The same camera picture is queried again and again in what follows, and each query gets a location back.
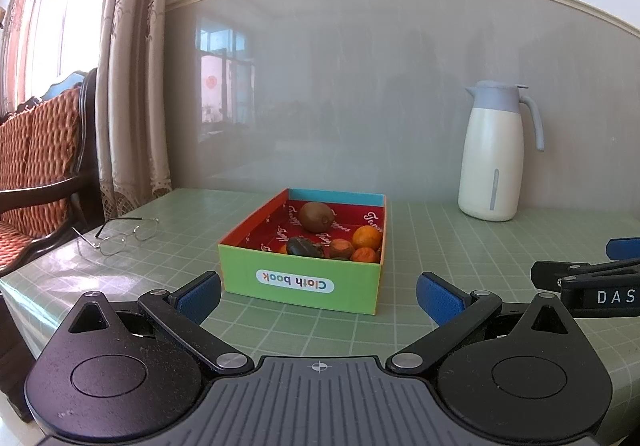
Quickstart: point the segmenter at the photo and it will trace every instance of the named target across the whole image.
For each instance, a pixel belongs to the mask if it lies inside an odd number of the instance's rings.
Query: window
[[[74,70],[98,64],[103,0],[34,0],[26,96],[42,95]]]

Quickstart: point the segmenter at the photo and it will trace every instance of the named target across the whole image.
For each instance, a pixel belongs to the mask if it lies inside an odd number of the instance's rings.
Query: metal screw
[[[233,368],[240,368],[241,366],[246,365],[247,361],[248,359],[244,354],[240,354],[238,352],[227,352],[226,354],[218,356],[216,364],[220,368],[231,370]]]
[[[422,358],[413,352],[401,352],[394,355],[391,362],[398,368],[417,368],[422,364]]]

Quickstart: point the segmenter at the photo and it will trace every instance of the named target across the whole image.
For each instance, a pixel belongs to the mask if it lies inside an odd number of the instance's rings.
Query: floor
[[[35,446],[44,435],[34,422],[23,423],[0,394],[0,445]]]

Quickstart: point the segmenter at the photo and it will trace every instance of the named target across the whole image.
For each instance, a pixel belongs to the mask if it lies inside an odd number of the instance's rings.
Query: chair armrest
[[[88,175],[75,175],[45,186],[0,191],[0,213],[18,207],[40,206],[65,199],[88,185],[90,181]]]

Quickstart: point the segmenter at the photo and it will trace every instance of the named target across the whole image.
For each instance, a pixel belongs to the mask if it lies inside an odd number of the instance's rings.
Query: thermos lid
[[[526,86],[524,84],[516,84],[515,86],[517,88],[529,88],[528,86]],[[478,82],[476,82],[476,87],[477,88],[513,88],[514,85],[513,84],[506,84],[504,82],[500,82],[500,81],[497,81],[497,80],[484,79],[484,80],[479,80]]]

